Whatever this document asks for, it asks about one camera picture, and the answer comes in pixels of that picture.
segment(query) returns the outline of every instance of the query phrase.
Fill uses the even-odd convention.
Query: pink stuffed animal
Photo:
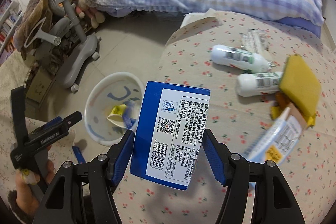
[[[103,13],[99,12],[95,8],[89,7],[84,0],[76,0],[77,5],[75,8],[76,13],[80,18],[83,18],[84,15],[87,15],[91,19],[92,28],[97,28],[100,23],[105,21],[105,16]]]

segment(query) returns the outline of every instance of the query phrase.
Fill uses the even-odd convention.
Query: sleeve
[[[29,217],[24,211],[22,211],[19,206],[16,204],[16,191],[10,191],[8,194],[9,206],[18,220],[23,224],[32,224],[33,218]]]

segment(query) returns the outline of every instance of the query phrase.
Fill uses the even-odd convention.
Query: sponge
[[[279,88],[300,109],[305,119],[315,117],[321,85],[300,55],[287,59]]]

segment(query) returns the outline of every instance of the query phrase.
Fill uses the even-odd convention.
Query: brown cloth
[[[25,49],[24,43],[34,26],[45,17],[46,20],[44,21],[42,29],[45,32],[49,32],[51,29],[53,12],[49,8],[48,0],[29,0],[22,23],[16,29],[13,37],[14,46],[21,52],[21,56],[24,60],[26,59],[26,52],[30,51],[33,45],[32,43],[30,46],[31,48],[28,47]]]

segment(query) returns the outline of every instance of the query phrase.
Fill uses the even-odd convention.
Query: blue box
[[[186,190],[202,142],[210,90],[149,81],[135,134],[130,172]]]

